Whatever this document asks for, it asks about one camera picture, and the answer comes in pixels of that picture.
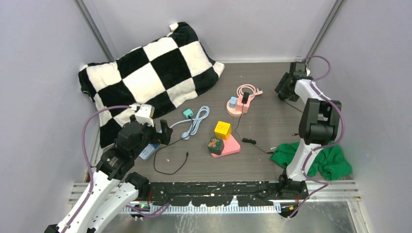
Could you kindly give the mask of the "dark green cube socket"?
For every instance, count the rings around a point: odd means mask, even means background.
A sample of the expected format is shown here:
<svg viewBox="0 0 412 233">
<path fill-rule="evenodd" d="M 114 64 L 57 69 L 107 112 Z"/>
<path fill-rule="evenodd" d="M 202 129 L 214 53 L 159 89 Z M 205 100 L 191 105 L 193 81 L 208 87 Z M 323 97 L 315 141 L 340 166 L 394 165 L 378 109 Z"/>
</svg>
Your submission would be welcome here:
<svg viewBox="0 0 412 233">
<path fill-rule="evenodd" d="M 211 137 L 207 144 L 208 151 L 215 155 L 221 155 L 224 149 L 224 142 L 217 137 Z"/>
</svg>

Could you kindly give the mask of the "pink cube socket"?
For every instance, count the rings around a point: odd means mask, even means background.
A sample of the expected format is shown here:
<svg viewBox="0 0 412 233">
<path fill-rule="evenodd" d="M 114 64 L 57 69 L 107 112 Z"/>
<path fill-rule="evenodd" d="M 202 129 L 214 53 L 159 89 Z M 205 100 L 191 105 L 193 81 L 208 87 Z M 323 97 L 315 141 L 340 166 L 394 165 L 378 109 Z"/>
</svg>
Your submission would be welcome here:
<svg viewBox="0 0 412 233">
<path fill-rule="evenodd" d="M 246 114 L 248 113 L 248 110 L 249 110 L 251 98 L 249 97 L 246 103 L 243 103 L 242 100 L 243 100 L 243 96 L 241 95 L 238 97 L 235 110 Z"/>
</svg>

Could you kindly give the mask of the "yellow cube socket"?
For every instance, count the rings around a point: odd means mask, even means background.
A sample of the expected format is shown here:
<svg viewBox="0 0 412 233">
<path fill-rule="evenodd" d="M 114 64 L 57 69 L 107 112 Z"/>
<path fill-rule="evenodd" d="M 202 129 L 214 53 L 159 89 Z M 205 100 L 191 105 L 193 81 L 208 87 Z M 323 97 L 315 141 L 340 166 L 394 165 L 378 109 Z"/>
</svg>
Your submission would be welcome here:
<svg viewBox="0 0 412 233">
<path fill-rule="evenodd" d="M 215 136 L 222 140 L 228 140 L 231 132 L 231 124 L 223 121 L 218 121 L 214 129 Z"/>
</svg>

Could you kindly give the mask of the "light blue plug adapter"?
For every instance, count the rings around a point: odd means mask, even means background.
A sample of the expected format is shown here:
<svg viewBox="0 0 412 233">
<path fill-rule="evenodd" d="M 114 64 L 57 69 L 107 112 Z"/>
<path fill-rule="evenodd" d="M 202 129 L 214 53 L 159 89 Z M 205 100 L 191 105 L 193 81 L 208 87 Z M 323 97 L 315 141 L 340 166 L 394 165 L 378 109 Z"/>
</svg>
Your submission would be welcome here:
<svg viewBox="0 0 412 233">
<path fill-rule="evenodd" d="M 237 103 L 238 98 L 237 97 L 231 97 L 229 101 L 229 108 L 230 109 L 235 109 L 236 108 L 236 103 Z"/>
</svg>

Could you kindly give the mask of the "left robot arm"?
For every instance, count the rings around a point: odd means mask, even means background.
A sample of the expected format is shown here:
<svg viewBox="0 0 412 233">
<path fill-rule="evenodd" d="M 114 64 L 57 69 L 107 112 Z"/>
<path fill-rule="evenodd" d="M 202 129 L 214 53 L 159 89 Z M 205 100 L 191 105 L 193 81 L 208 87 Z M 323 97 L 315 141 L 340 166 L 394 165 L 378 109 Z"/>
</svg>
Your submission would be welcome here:
<svg viewBox="0 0 412 233">
<path fill-rule="evenodd" d="M 173 132 L 166 120 L 161 132 L 136 120 L 125 124 L 115 144 L 103 153 L 90 183 L 71 211 L 58 224 L 49 225 L 47 233 L 100 233 L 118 212 L 133 200 L 149 195 L 149 181 L 129 170 L 149 144 L 170 143 Z"/>
</svg>

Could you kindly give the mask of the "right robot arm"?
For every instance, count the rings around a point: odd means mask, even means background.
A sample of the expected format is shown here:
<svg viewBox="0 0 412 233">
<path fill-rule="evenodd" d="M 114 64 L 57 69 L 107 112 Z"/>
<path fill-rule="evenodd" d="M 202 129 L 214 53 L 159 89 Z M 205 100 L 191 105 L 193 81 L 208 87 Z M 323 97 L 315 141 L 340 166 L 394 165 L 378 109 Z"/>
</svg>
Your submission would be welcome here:
<svg viewBox="0 0 412 233">
<path fill-rule="evenodd" d="M 277 186 L 278 195 L 290 199 L 305 192 L 308 171 L 317 154 L 337 137 L 342 104 L 319 90 L 302 61 L 290 64 L 289 72 L 284 74 L 275 92 L 280 100 L 302 100 L 305 105 L 298 127 L 297 151 L 279 176 Z"/>
</svg>

